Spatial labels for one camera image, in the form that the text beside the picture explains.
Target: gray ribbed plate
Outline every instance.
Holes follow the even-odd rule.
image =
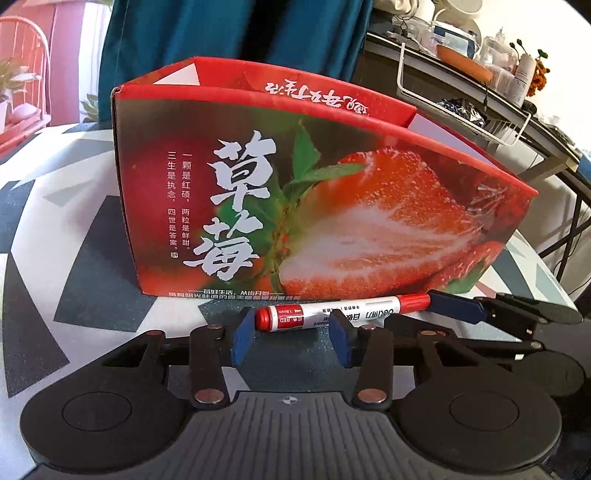
[[[500,476],[453,472],[410,449],[381,413],[339,393],[242,392],[231,406],[197,413],[154,459],[103,475],[39,466],[27,480],[550,480],[541,468]]]

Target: pink wall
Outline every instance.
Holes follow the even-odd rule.
[[[47,37],[50,49],[51,125],[79,122],[78,54],[84,1],[22,7],[20,0],[5,15],[34,21]]]

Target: screw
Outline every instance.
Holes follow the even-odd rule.
[[[382,403],[388,398],[386,392],[377,388],[366,388],[357,393],[357,398],[363,403]]]
[[[206,403],[208,405],[215,405],[216,403],[220,403],[223,399],[223,392],[220,392],[217,388],[204,388],[195,393],[195,400],[199,403]]]

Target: chair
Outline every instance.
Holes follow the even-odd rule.
[[[27,82],[24,92],[15,93],[12,107],[30,103],[39,110],[35,118],[27,118],[0,132],[0,153],[15,147],[51,120],[49,103],[49,45],[37,24],[24,17],[0,17],[0,59],[13,59],[28,67],[39,80]]]

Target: sheer curtain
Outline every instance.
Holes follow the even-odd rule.
[[[87,2],[82,19],[80,53],[78,58],[78,95],[80,99],[80,122],[90,117],[82,102],[94,104],[94,96],[99,91],[100,56],[107,26],[111,19],[111,9],[100,3]]]

